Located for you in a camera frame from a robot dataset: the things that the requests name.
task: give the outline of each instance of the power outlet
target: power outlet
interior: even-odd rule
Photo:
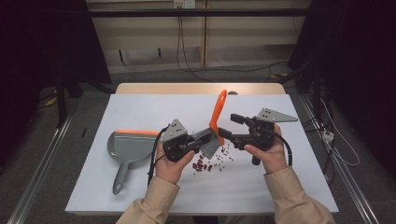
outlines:
[[[322,133],[322,139],[326,140],[326,141],[328,141],[330,143],[334,139],[334,133],[331,133],[331,132],[325,130]]]
[[[195,0],[185,0],[184,8],[195,8]]]
[[[174,8],[184,8],[184,0],[174,0]]]

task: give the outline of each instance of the table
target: table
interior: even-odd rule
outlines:
[[[229,95],[218,125],[233,133],[248,131],[230,121],[230,114],[257,115],[263,106],[297,117],[294,106],[279,84],[261,83],[128,83],[120,84],[111,96],[92,148],[65,211],[78,215],[120,215],[147,188],[149,159],[130,167],[119,195],[112,184],[120,166],[106,152],[106,139],[118,128],[160,130],[175,116],[189,133],[207,127],[221,90]],[[338,208],[320,171],[300,122],[279,123],[293,151],[293,167],[306,192],[331,212]],[[180,192],[170,209],[177,216],[227,216],[273,214],[275,208],[265,186],[262,166],[250,163],[251,156],[226,141],[227,157],[212,164],[217,168],[196,174],[187,166],[178,184]]]

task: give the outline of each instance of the wire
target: wire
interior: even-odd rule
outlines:
[[[296,7],[296,0],[293,1],[293,9],[295,9],[295,7]],[[298,31],[297,31],[295,17],[293,17],[293,25],[294,25],[294,32],[296,33],[296,37],[298,38]]]
[[[179,61],[179,59],[178,59],[178,54],[179,54],[179,49],[180,49],[180,40],[181,40],[181,45],[182,45],[182,48],[183,48],[184,60],[185,60],[185,62],[186,62],[186,65],[187,65],[187,67],[188,67],[188,70],[183,69],[183,68],[180,66],[180,61]],[[183,72],[192,73],[195,77],[198,77],[198,76],[195,74],[195,73],[197,73],[197,72],[205,72],[205,71],[254,72],[254,71],[260,71],[260,70],[269,68],[270,74],[269,74],[268,78],[264,81],[264,82],[267,82],[268,79],[271,77],[271,67],[274,66],[274,65],[277,65],[277,64],[281,64],[281,63],[288,63],[288,62],[287,62],[287,61],[274,62],[274,63],[271,63],[270,65],[266,65],[266,66],[264,66],[264,67],[253,68],[253,69],[244,69],[244,70],[239,70],[239,69],[222,69],[222,68],[205,68],[205,69],[195,69],[195,70],[192,70],[192,69],[190,68],[190,65],[189,65],[189,62],[188,62],[187,56],[186,56],[186,50],[185,50],[185,44],[184,44],[184,33],[183,33],[183,20],[182,20],[181,17],[178,17],[177,66],[178,66],[178,68],[179,68],[181,71],[183,71]],[[201,80],[204,80],[204,81],[213,82],[213,81],[211,81],[211,80],[209,80],[209,79],[206,79],[206,78],[203,78],[203,77],[198,77],[198,78],[200,78]]]
[[[334,149],[332,149],[332,147],[330,147],[330,150],[331,150],[331,151],[334,153],[334,155],[335,155],[338,159],[340,159],[343,163],[348,164],[348,165],[350,165],[350,166],[357,166],[357,165],[359,165],[359,164],[361,163],[361,159],[359,158],[358,153],[356,153],[356,151],[355,151],[355,149],[353,148],[353,146],[350,145],[350,144],[348,143],[348,141],[345,139],[345,137],[340,133],[340,131],[338,131],[337,127],[336,127],[335,124],[334,124],[334,121],[333,121],[332,118],[330,117],[329,109],[327,108],[327,106],[326,106],[326,104],[324,103],[324,101],[323,101],[322,98],[320,98],[320,101],[323,103],[324,108],[326,109],[327,113],[329,114],[329,119],[330,119],[330,121],[332,122],[332,126],[333,126],[334,129],[338,132],[338,134],[340,134],[340,136],[344,139],[344,141],[349,145],[350,149],[352,149],[352,151],[353,151],[353,153],[355,154],[355,156],[356,156],[356,158],[357,158],[358,161],[357,161],[356,163],[351,163],[351,162],[345,161],[345,160],[341,157],[340,154],[338,154],[337,152],[334,151]]]
[[[289,161],[289,166],[293,165],[293,156],[291,153],[291,148],[289,146],[289,143],[282,137],[282,135],[272,132],[277,138],[279,138],[286,146],[286,150],[288,151],[288,161]]]
[[[334,163],[332,162],[332,160],[330,160],[330,163],[332,164],[332,177],[329,177],[330,178],[330,183],[328,183],[328,186],[331,186],[332,183],[334,182],[334,179],[335,179]]]
[[[152,147],[152,152],[151,152],[151,161],[150,161],[149,170],[148,170],[148,186],[149,186],[149,182],[151,181],[152,177],[154,176],[154,167],[155,167],[155,164],[157,163],[157,161],[158,161],[160,158],[162,158],[162,157],[164,156],[164,155],[161,156],[158,160],[156,160],[156,161],[154,162],[155,151],[156,151],[156,149],[157,149],[158,140],[160,139],[161,135],[162,135],[164,132],[166,132],[167,129],[168,129],[168,127],[163,128],[163,129],[158,133],[157,137],[155,138],[154,146]]]
[[[309,124],[309,122],[312,122],[314,119],[316,119],[317,117],[313,117],[312,119],[309,119],[309,120],[307,120],[307,121],[304,121],[304,122],[302,122],[301,123],[301,125],[303,125],[303,128],[305,128],[308,124]]]
[[[330,105],[329,102],[326,102],[326,103],[327,103],[327,106],[330,108],[330,111],[331,111],[331,113],[329,113],[329,118],[332,118],[332,106]],[[305,133],[317,132],[317,131],[322,132],[323,129],[329,127],[329,125],[331,125],[331,124],[332,124],[332,123],[331,123],[330,120],[329,120],[328,123],[327,123],[326,125],[321,125],[321,124],[319,124],[319,126],[320,126],[319,128],[311,129],[311,130],[306,130]]]
[[[162,159],[164,156],[166,156],[166,154],[161,155],[161,157],[158,158],[158,159],[154,162],[154,167],[155,167],[155,165],[157,164],[158,160]]]
[[[189,70],[187,72],[192,73],[195,77],[203,80],[203,81],[208,81],[208,82],[213,82],[209,79],[203,78],[203,77],[198,77],[197,75],[194,74],[194,72],[191,70],[190,66],[189,66],[189,62],[187,61],[187,56],[186,56],[186,50],[184,49],[184,35],[183,35],[183,20],[181,19],[181,17],[178,17],[178,41],[177,41],[177,66],[181,71],[186,72],[186,70],[182,69],[180,66],[180,63],[178,61],[178,51],[180,48],[180,38],[181,38],[181,43],[182,43],[182,48],[183,48],[183,55],[184,55],[184,60],[186,61],[186,65],[189,68]]]

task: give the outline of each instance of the person's right hand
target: person's right hand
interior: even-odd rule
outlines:
[[[157,146],[157,164],[155,164],[155,175],[169,183],[176,184],[181,177],[181,172],[184,167],[192,161],[195,153],[193,150],[189,151],[178,162],[172,162],[166,159],[163,151],[163,143]]]
[[[281,135],[280,128],[276,124],[274,132]],[[286,164],[283,142],[277,137],[274,138],[274,144],[267,151],[262,151],[261,149],[256,148],[252,145],[245,145],[244,149],[248,153],[259,158],[262,161],[265,172],[268,175],[288,167],[288,165]]]

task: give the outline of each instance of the beige sleeve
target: beige sleeve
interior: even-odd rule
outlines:
[[[335,223],[327,207],[305,194],[291,167],[264,177],[276,207],[277,224]]]
[[[178,190],[179,186],[154,176],[145,198],[133,201],[117,223],[165,223]]]

